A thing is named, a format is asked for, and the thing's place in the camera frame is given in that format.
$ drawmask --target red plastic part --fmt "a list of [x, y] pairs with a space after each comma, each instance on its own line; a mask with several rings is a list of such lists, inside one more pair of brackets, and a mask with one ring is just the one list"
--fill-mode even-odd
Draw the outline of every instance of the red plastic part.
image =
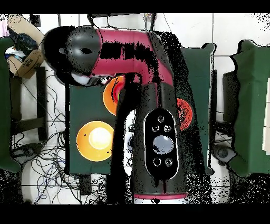
[[193, 117], [192, 108], [186, 101], [182, 99], [177, 99], [177, 106], [181, 123], [180, 129], [181, 131], [183, 131], [187, 129], [190, 123], [192, 122]]
[[162, 195], [134, 194], [134, 198], [138, 198], [138, 199], [171, 200], [171, 199], [182, 199], [186, 197], [187, 197], [187, 194], [162, 194]]
[[[151, 42], [148, 39], [146, 32], [139, 31], [116, 31], [116, 30], [98, 30], [101, 43], [120, 42], [120, 43], [140, 43], [153, 51]], [[173, 85], [172, 74], [169, 70], [158, 60], [159, 78], [162, 82]], [[110, 74], [110, 73], [129, 73], [134, 72], [140, 74], [142, 85], [152, 83], [153, 72], [148, 69], [145, 61], [133, 59], [124, 59], [121, 55], [119, 59], [101, 59], [100, 55], [97, 59], [92, 73], [94, 74]]]

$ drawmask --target black metal frame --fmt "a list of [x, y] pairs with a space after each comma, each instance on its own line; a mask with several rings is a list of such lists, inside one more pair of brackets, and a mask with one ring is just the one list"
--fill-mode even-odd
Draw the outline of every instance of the black metal frame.
[[11, 78], [12, 123], [11, 134], [16, 135], [37, 128], [40, 141], [48, 139], [47, 133], [47, 94], [45, 67], [36, 69], [37, 118], [21, 120], [21, 82], [20, 77]]

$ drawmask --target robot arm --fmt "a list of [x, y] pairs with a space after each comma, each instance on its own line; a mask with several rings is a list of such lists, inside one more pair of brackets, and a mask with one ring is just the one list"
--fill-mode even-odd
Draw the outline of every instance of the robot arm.
[[[132, 162], [134, 197], [138, 201], [184, 198], [186, 178], [173, 72], [158, 36], [91, 26], [69, 30], [63, 47], [65, 66], [89, 77], [131, 72], [140, 77]], [[45, 58], [55, 64], [50, 62], [55, 55], [50, 55], [46, 45], [45, 37]]]

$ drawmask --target white plastic part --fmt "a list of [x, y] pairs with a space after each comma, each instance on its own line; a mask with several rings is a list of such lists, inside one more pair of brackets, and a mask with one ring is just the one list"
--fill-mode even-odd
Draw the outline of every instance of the white plastic part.
[[159, 200], [157, 203], [157, 200], [154, 199], [138, 199], [134, 198], [134, 204], [187, 204], [187, 200], [185, 198], [181, 199], [165, 199], [165, 200]]
[[123, 160], [123, 166], [126, 174], [128, 176], [132, 173], [132, 148], [129, 145], [130, 140], [134, 136], [134, 132], [130, 130], [131, 125], [135, 125], [135, 114], [136, 111], [133, 110], [129, 113], [129, 115], [126, 118], [125, 123], [125, 133], [124, 133], [124, 160]]

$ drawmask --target floor tile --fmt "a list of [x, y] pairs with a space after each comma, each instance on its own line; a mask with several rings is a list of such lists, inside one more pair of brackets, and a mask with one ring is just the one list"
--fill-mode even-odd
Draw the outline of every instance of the floor tile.
[[263, 150], [270, 153], [270, 127], [264, 127]]
[[211, 168], [215, 171], [211, 175], [211, 186], [230, 186], [229, 173], [225, 166], [220, 166], [211, 155]]
[[267, 102], [265, 106], [264, 126], [270, 127], [270, 102]]
[[259, 45], [270, 43], [269, 29], [252, 13], [214, 13], [215, 55], [237, 53], [241, 40], [253, 40]]
[[36, 74], [30, 79], [22, 79], [21, 114], [22, 120], [36, 118]]
[[163, 32], [171, 29], [183, 47], [201, 48], [212, 43], [212, 25], [212, 13], [165, 13], [165, 17], [158, 13], [155, 29]]
[[58, 27], [58, 14], [40, 14], [41, 27], [38, 29], [46, 34], [51, 29]]
[[41, 199], [37, 204], [80, 204], [76, 198], [80, 198], [78, 190], [61, 189], [58, 186], [49, 188], [47, 187], [44, 191], [44, 187], [38, 188], [36, 186], [22, 186], [23, 198], [30, 199], [34, 203], [39, 196]]
[[211, 198], [214, 204], [228, 203], [230, 187], [212, 188]]
[[79, 14], [61, 14], [61, 26], [78, 26]]
[[65, 115], [65, 86], [55, 76], [47, 76], [47, 109], [50, 113], [48, 120], [54, 120], [59, 113]]

